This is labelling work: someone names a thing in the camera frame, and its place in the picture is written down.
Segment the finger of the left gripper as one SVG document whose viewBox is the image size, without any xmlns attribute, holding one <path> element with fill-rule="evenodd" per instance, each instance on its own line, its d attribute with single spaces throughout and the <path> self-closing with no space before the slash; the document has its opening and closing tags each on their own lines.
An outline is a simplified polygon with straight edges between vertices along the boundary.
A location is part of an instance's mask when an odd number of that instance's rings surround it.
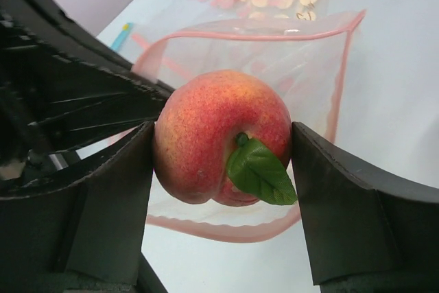
<svg viewBox="0 0 439 293">
<path fill-rule="evenodd" d="M 1 0 L 1 162 L 33 174 L 3 197 L 52 194 L 97 178 L 148 192 L 153 122 L 172 88 L 70 19 L 54 0 Z"/>
</svg>

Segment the clear pink-zip bag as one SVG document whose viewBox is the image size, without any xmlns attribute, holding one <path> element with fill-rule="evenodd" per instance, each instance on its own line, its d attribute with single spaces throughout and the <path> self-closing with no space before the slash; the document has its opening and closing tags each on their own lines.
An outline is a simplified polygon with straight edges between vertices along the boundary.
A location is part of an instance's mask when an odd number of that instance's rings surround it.
<svg viewBox="0 0 439 293">
<path fill-rule="evenodd" d="M 156 42 L 135 32 L 135 73 L 174 92 L 155 123 L 146 222 L 261 242 L 300 219 L 292 123 L 334 141 L 353 34 L 366 13 L 227 19 Z"/>
</svg>

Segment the pink peach with leaf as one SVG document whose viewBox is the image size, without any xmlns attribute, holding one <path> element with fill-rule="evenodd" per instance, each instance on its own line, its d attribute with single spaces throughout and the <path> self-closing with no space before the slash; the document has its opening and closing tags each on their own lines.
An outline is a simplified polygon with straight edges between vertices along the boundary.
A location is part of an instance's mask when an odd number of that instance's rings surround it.
<svg viewBox="0 0 439 293">
<path fill-rule="evenodd" d="M 259 199 L 226 175 L 236 136 L 258 139 L 287 166 L 291 129 L 286 105 L 266 83 L 232 70 L 205 73 L 174 91 L 156 121 L 154 171 L 167 193 L 188 204 L 250 206 Z"/>
</svg>

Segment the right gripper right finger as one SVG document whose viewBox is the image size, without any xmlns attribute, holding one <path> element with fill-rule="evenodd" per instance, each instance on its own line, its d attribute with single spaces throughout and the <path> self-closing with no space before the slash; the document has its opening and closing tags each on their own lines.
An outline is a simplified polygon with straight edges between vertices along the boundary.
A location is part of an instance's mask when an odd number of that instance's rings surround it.
<svg viewBox="0 0 439 293">
<path fill-rule="evenodd" d="M 436 286 L 438 190 L 292 125 L 292 165 L 318 286 Z"/>
</svg>

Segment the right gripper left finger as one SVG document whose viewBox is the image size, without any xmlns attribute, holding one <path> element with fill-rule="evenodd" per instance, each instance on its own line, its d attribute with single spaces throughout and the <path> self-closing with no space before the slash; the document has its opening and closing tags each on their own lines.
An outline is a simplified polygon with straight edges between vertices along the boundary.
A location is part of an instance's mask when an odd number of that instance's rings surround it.
<svg viewBox="0 0 439 293">
<path fill-rule="evenodd" d="M 1 185 L 3 286 L 133 286 L 152 181 L 145 123 L 65 169 Z"/>
</svg>

